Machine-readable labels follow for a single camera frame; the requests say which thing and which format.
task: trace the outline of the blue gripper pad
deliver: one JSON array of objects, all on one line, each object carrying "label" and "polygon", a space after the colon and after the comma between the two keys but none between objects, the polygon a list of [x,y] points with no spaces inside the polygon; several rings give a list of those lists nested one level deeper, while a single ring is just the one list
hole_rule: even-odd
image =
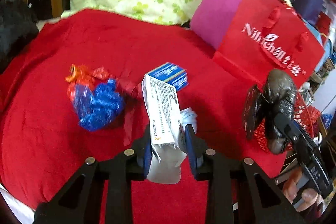
[{"label": "blue gripper pad", "polygon": [[144,152],[144,157],[143,157],[143,175],[146,178],[148,173],[149,173],[149,168],[152,163],[152,146],[151,146],[151,141],[146,144],[145,147],[145,152]]},{"label": "blue gripper pad", "polygon": [[193,176],[196,178],[197,168],[202,166],[203,153],[208,147],[204,140],[195,136],[195,132],[191,124],[187,124],[185,127],[184,135],[190,169]]}]

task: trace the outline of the red mesh bag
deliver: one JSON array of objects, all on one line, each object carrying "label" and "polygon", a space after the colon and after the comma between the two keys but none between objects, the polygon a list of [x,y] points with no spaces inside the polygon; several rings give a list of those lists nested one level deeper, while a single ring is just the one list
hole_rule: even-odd
[{"label": "red mesh bag", "polygon": [[321,116],[321,112],[316,107],[313,107],[312,105],[307,107],[307,110],[310,113],[312,124],[315,124],[317,119]]},{"label": "red mesh bag", "polygon": [[[304,130],[308,133],[308,135],[310,135],[311,138],[314,137],[313,124],[311,121],[310,113],[306,107],[305,101],[299,93],[297,93],[296,95],[296,102],[294,106],[294,120],[304,128]],[[264,122],[265,119],[263,119],[260,125],[256,128],[256,130],[254,131],[254,137],[264,151],[271,153],[267,147]],[[293,150],[291,143],[287,145],[285,151],[290,150]]]}]

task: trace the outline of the metal screw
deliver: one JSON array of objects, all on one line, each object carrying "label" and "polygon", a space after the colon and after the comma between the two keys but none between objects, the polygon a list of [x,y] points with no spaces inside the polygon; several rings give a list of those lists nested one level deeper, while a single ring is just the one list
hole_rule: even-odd
[{"label": "metal screw", "polygon": [[216,151],[209,148],[209,149],[205,150],[205,153],[209,156],[213,156],[216,153]]},{"label": "metal screw", "polygon": [[251,158],[244,158],[244,162],[247,164],[247,165],[252,165],[254,163],[254,161],[251,159]]},{"label": "metal screw", "polygon": [[132,155],[134,154],[134,150],[133,150],[133,149],[126,149],[126,150],[124,151],[124,154],[125,154],[126,156],[132,156]]},{"label": "metal screw", "polygon": [[95,163],[96,159],[94,157],[88,157],[86,160],[85,160],[85,163],[87,165],[93,165]]}]

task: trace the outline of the blue medicine box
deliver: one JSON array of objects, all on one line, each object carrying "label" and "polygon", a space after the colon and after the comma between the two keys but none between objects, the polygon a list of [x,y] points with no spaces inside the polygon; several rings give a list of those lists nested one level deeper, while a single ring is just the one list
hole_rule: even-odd
[{"label": "blue medicine box", "polygon": [[169,62],[147,72],[147,74],[160,81],[173,85],[176,88],[176,91],[179,91],[188,85],[186,70]]}]

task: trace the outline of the blue plastic bag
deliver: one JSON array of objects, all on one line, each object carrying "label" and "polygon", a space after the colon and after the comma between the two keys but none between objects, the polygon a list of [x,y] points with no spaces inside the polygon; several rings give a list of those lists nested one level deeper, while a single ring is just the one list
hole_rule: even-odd
[{"label": "blue plastic bag", "polygon": [[76,85],[73,108],[78,115],[79,125],[88,131],[105,127],[123,111],[125,103],[115,92],[116,81],[109,79],[92,91],[84,85]]},{"label": "blue plastic bag", "polygon": [[330,56],[331,61],[333,62],[334,65],[336,65],[336,52],[333,51],[332,55]]},{"label": "blue plastic bag", "polygon": [[333,120],[333,116],[331,114],[322,114],[321,120],[324,124],[324,127],[329,128],[331,125],[331,121]]},{"label": "blue plastic bag", "polygon": [[194,132],[195,134],[197,133],[197,121],[196,121],[196,113],[193,112],[193,110],[191,109],[191,107],[186,108],[184,110],[180,111],[181,113],[181,121],[182,121],[182,127],[183,130],[185,129],[185,127],[187,126],[187,124],[191,124],[193,126]]}]

